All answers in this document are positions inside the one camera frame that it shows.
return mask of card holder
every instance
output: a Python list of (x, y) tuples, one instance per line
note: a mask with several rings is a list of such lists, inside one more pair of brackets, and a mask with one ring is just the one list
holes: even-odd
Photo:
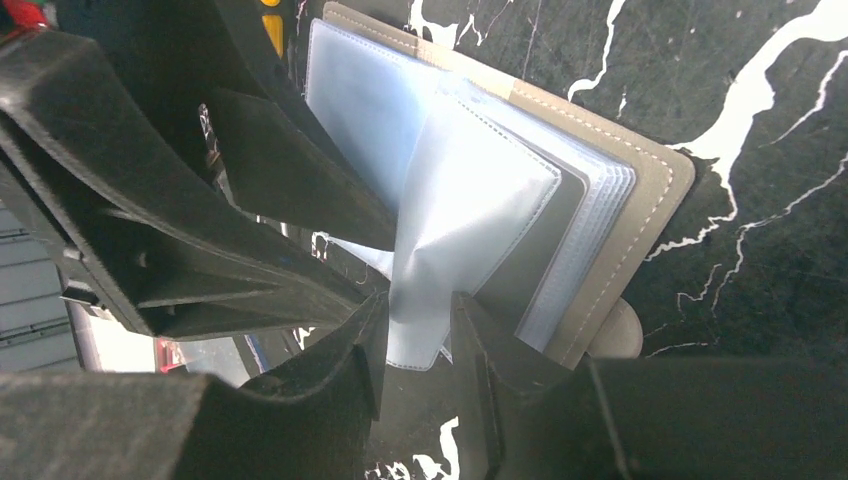
[[(614, 312), (626, 305), (620, 298), (624, 288), (692, 186), (695, 170), (691, 160), (527, 82), (339, 3), (324, 5), (324, 20), (427, 65), (460, 74), (494, 97), (632, 168), (636, 173), (632, 191), (562, 315), (545, 354), (574, 368), (595, 337), (607, 335), (601, 327), (610, 322), (608, 316), (626, 317), (625, 323), (634, 328), (620, 329), (630, 332), (625, 335), (640, 331), (632, 308), (624, 316)], [(636, 338), (623, 341), (631, 346), (641, 344)]]
[[(319, 20), (311, 35), (308, 104), (366, 182), (399, 206), (387, 272), (389, 362), (432, 365), (454, 290), (475, 293), (505, 328), (543, 350), (632, 188), (633, 170), (456, 75)], [(519, 207), (535, 201), (527, 192), (538, 187), (525, 185), (515, 197), (522, 188), (491, 176), (512, 168), (511, 180), (532, 181), (525, 157), (558, 178), (559, 188), (532, 212)], [(465, 210), (472, 214), (463, 218)], [(451, 223), (457, 218), (461, 225)], [(525, 219), (516, 234), (515, 222)], [(385, 253), (337, 243), (388, 267)]]

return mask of black marble surface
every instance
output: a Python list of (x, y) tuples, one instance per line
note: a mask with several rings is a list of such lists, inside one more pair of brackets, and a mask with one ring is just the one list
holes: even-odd
[[(848, 3), (342, 3), (561, 96), (597, 79), (572, 101), (693, 158), (695, 185), (624, 294), (644, 356), (790, 356), (846, 371)], [(301, 5), (302, 75), (323, 2)], [(442, 363), (389, 371), (369, 456), (381, 464), (366, 478), (457, 478), (439, 442), (453, 417)]]

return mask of yellow label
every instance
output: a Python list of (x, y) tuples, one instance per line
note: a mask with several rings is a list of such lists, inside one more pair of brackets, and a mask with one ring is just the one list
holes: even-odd
[(283, 58), (283, 17), (279, 15), (263, 15), (262, 23), (265, 24), (265, 31), (271, 38), (271, 43), (274, 45), (274, 50), (277, 55)]

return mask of red object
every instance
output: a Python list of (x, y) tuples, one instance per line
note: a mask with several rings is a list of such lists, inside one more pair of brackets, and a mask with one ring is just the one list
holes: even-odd
[(3, 6), (15, 21), (15, 25), (35, 29), (47, 25), (47, 17), (41, 11), (41, 7), (24, 0), (3, 0)]
[(162, 338), (156, 339), (154, 347), (154, 356), (156, 358), (156, 367), (162, 373), (168, 373), (171, 370), (182, 367), (184, 364), (182, 359), (177, 358), (174, 354), (174, 344)]

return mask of white marble vein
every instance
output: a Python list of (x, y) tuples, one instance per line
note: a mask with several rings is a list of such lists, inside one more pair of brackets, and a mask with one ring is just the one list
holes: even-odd
[(456, 45), (456, 30), (459, 28), (459, 23), (452, 23), (444, 27), (435, 22), (428, 22), (424, 19), (423, 8), (424, 0), (412, 2), (412, 8), (409, 11), (409, 25), (415, 29), (415, 32), (421, 38), (424, 38), (424, 27), (427, 27), (433, 36), (433, 43), (453, 49)]
[(616, 114), (616, 120), (621, 118), (622, 112), (624, 112), (624, 107), (627, 106), (627, 88), (624, 89), (624, 92), (621, 94), (621, 103), (618, 104), (618, 114)]
[(391, 475), (391, 480), (412, 480), (412, 475), (406, 465), (395, 462), (391, 465), (386, 465), (386, 471)]
[(836, 172), (833, 175), (825, 179), (825, 181), (823, 181), (822, 183), (807, 190), (795, 200), (792, 200), (792, 202), (786, 205), (783, 210), (762, 220), (746, 223), (745, 225), (742, 225), (739, 228), (739, 235), (736, 238), (736, 264), (731, 270), (729, 270), (724, 275), (724, 279), (722, 280), (721, 284), (718, 286), (718, 288), (716, 288), (715, 296), (713, 297), (713, 303), (711, 307), (713, 315), (715, 315), (716, 306), (718, 305), (718, 302), (721, 298), (721, 291), (724, 289), (730, 279), (733, 278), (734, 275), (739, 273), (739, 271), (742, 269), (742, 264), (745, 262), (745, 252), (742, 247), (745, 243), (745, 236), (748, 234), (748, 232), (757, 228), (765, 227), (766, 225), (769, 225), (776, 220), (780, 220), (781, 218), (790, 215), (792, 213), (792, 210), (799, 204), (810, 198), (819, 190), (827, 188), (831, 183), (836, 181), (836, 179), (839, 178), (845, 172), (846, 167), (848, 167), (848, 154), (846, 154), (845, 157), (839, 161), (839, 167), (836, 169)]
[(661, 331), (665, 330), (666, 328), (668, 328), (668, 327), (670, 327), (670, 326), (672, 326), (672, 325), (677, 325), (677, 324), (680, 324), (680, 323), (683, 323), (683, 321), (682, 321), (682, 320), (679, 320), (679, 321), (676, 321), (676, 322), (666, 322), (666, 323), (664, 323), (664, 324), (660, 325), (659, 327), (657, 327), (657, 328), (655, 328), (655, 329), (651, 330), (650, 332), (646, 333), (646, 334), (645, 334), (642, 338), (648, 338), (648, 337), (650, 337), (651, 335), (653, 335), (653, 334), (655, 334), (655, 333), (659, 333), (659, 332), (661, 332)]
[(524, 56), (524, 68), (521, 69), (521, 79), (527, 78), (527, 64), (530, 62), (530, 52), (533, 42), (536, 41), (536, 32), (539, 30), (539, 14), (542, 12), (542, 0), (536, 5), (536, 19), (533, 21), (533, 31), (530, 33), (530, 42), (527, 44), (527, 54)]
[(710, 286), (713, 284), (713, 280), (715, 279), (715, 272), (716, 272), (716, 270), (718, 270), (718, 267), (720, 267), (720, 266), (721, 266), (720, 263), (716, 263), (715, 265), (713, 265), (712, 270), (710, 270), (710, 276), (709, 276), (709, 278), (707, 278), (707, 282), (704, 283), (703, 288), (701, 288), (701, 292), (698, 293), (697, 296), (690, 295), (686, 292), (677, 292), (677, 311), (680, 312), (681, 315), (683, 314), (683, 307), (682, 307), (682, 305), (680, 305), (680, 300), (687, 298), (691, 302), (702, 302), (704, 300), (704, 298), (706, 298), (707, 293), (709, 293)]
[(312, 335), (312, 332), (315, 331), (315, 327), (309, 328), (301, 328), (297, 327), (292, 331), (294, 333), (294, 340), (297, 342), (297, 345), (300, 347), (300, 351), (306, 350), (306, 337)]
[[(448, 461), (450, 473), (445, 473), (441, 463), (433, 460), (429, 455), (413, 455), (412, 461), (421, 467), (424, 480), (459, 480), (459, 448), (453, 437), (453, 430), (459, 426), (459, 417), (454, 417), (445, 422), (439, 428), (439, 445), (442, 456)], [(383, 476), (383, 468), (386, 469), (386, 477)], [(410, 469), (403, 462), (394, 462), (392, 465), (378, 463), (374, 469), (365, 471), (365, 480), (371, 480), (370, 475), (376, 474), (377, 480), (412, 480)]]
[(300, 0), (297, 4), (297, 14), (294, 18), (297, 20), (297, 23), (295, 24), (295, 33), (298, 37), (300, 36), (300, 21), (303, 19), (303, 9), (306, 8), (306, 2), (308, 1), (309, 0)]
[(609, 12), (607, 13), (607, 41), (604, 43), (604, 54), (601, 57), (601, 71), (595, 75), (595, 78), (581, 78), (577, 80), (568, 89), (568, 101), (574, 97), (574, 94), (583, 90), (592, 90), (597, 87), (607, 73), (607, 59), (609, 58), (610, 47), (612, 47), (612, 37), (615, 35), (615, 19), (621, 13), (621, 8), (624, 6), (625, 0), (612, 0)]
[(810, 38), (835, 42), (848, 37), (848, 22), (845, 18), (848, 18), (848, 2), (821, 0), (810, 14), (789, 21), (777, 30), (739, 71), (735, 81), (728, 88), (724, 106), (715, 123), (691, 142), (670, 145), (675, 150), (688, 151), (695, 157), (715, 160), (710, 165), (710, 170), (718, 175), (721, 188), (727, 192), (730, 212), (708, 216), (708, 225), (701, 228), (697, 235), (659, 245), (646, 261), (653, 260), (663, 252), (697, 245), (704, 241), (708, 233), (718, 229), (721, 223), (736, 218), (739, 208), (730, 184), (733, 164), (751, 131), (754, 116), (774, 106), (774, 90), (766, 77), (766, 71), (796, 40)]
[(469, 30), (474, 32), (477, 35), (477, 46), (479, 47), (480, 45), (482, 45), (483, 39), (485, 37), (480, 32), (480, 30), (477, 30), (477, 27), (474, 25), (474, 14), (473, 13), (468, 14), (468, 21), (465, 22), (465, 27), (463, 27), (461, 32), (459, 32), (459, 38), (456, 39), (456, 45), (459, 45), (459, 41), (462, 40), (462, 37), (464, 37), (465, 34), (468, 33)]
[[(318, 239), (324, 239), (324, 250), (318, 248)], [(327, 260), (327, 247), (330, 246), (330, 236), (326, 232), (312, 232), (312, 256), (321, 260)]]
[(820, 112), (821, 109), (824, 108), (824, 102), (827, 100), (827, 85), (833, 79), (833, 74), (835, 74), (836, 71), (839, 70), (839, 66), (842, 65), (842, 62), (845, 60), (845, 57), (848, 57), (848, 50), (842, 50), (841, 52), (839, 52), (839, 55), (836, 57), (836, 62), (833, 64), (832, 67), (830, 67), (830, 70), (825, 73), (824, 78), (822, 79), (821, 83), (819, 83), (819, 96), (816, 99), (816, 104), (813, 105), (813, 108), (809, 109), (807, 113), (805, 113), (801, 116), (801, 118), (796, 120), (795, 123), (793, 123), (792, 126), (789, 127), (789, 130), (783, 132), (783, 135), (777, 137), (776, 140), (769, 142), (768, 145), (774, 145), (775, 143), (783, 140), (784, 138), (786, 138), (787, 135), (789, 135), (796, 128), (798, 128), (799, 125), (806, 122), (808, 118), (813, 116), (813, 114), (815, 114), (816, 112)]
[(412, 461), (418, 462), (421, 470), (424, 471), (425, 480), (435, 480), (439, 475), (441, 475), (439, 480), (459, 480), (459, 448), (453, 438), (453, 429), (458, 426), (459, 417), (454, 417), (439, 429), (439, 443), (442, 447), (442, 455), (450, 465), (450, 473), (446, 473), (442, 465), (433, 461), (428, 455), (412, 456)]
[(506, 11), (506, 7), (508, 7), (514, 1), (515, 0), (506, 0), (506, 3), (504, 3), (504, 6), (501, 8), (501, 10), (498, 12), (498, 14), (495, 15), (495, 18), (493, 18), (492, 21), (489, 22), (489, 27), (486, 28), (486, 33), (483, 34), (484, 39), (489, 36), (489, 32), (492, 30), (492, 25), (494, 25), (495, 22), (498, 21), (498, 18), (500, 18), (501, 15), (503, 15), (503, 12)]
[(667, 346), (667, 347), (660, 348), (659, 350), (656, 350), (654, 353), (652, 353), (652, 354), (648, 355), (648, 356), (647, 356), (647, 357), (645, 357), (645, 358), (651, 358), (651, 357), (653, 357), (654, 355), (658, 355), (658, 354), (660, 354), (660, 353), (667, 352), (667, 351), (669, 351), (669, 350), (674, 350), (674, 349), (676, 349), (676, 348), (683, 348), (683, 347), (708, 347), (708, 346), (710, 346), (710, 344), (709, 344), (709, 343), (707, 343), (707, 342), (687, 342), (687, 343), (679, 343), (679, 344), (677, 344), (677, 345), (669, 345), (669, 346)]

